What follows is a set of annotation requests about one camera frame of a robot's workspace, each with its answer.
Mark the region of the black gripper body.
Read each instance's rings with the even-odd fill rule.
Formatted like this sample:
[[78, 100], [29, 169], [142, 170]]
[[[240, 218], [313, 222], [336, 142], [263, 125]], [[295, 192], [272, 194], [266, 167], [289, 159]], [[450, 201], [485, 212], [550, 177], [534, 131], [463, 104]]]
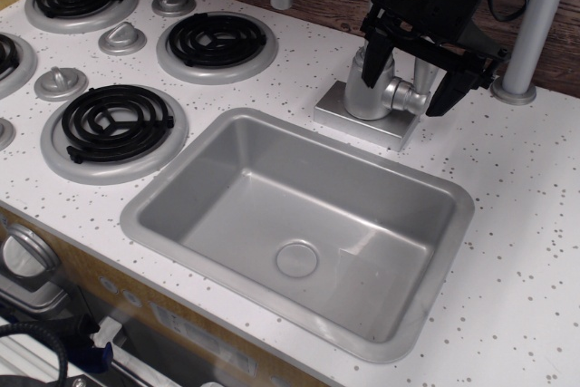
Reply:
[[476, 74], [471, 89], [487, 88], [508, 50], [473, 22], [481, 0], [372, 0], [361, 30], [387, 34], [394, 45], [445, 71]]

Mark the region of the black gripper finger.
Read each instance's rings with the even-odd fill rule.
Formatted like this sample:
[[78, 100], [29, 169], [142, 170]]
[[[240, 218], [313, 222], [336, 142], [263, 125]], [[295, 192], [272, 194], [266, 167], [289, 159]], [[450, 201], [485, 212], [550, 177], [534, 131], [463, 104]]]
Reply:
[[426, 115], [428, 117], [445, 115], [471, 90], [475, 81], [475, 73], [448, 71], [433, 94]]
[[392, 40], [387, 34], [372, 32], [369, 35], [362, 67], [362, 80], [369, 88], [373, 88], [378, 82], [392, 56], [393, 48]]

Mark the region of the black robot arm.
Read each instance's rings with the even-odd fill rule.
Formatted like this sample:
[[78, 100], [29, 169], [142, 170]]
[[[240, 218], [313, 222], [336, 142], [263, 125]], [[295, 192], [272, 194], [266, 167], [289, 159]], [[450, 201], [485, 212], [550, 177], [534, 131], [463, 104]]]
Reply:
[[371, 0], [362, 22], [368, 43], [362, 80], [373, 87], [394, 49], [445, 71], [426, 113], [444, 115], [469, 91], [488, 88], [508, 49], [473, 22], [481, 2], [493, 0]]

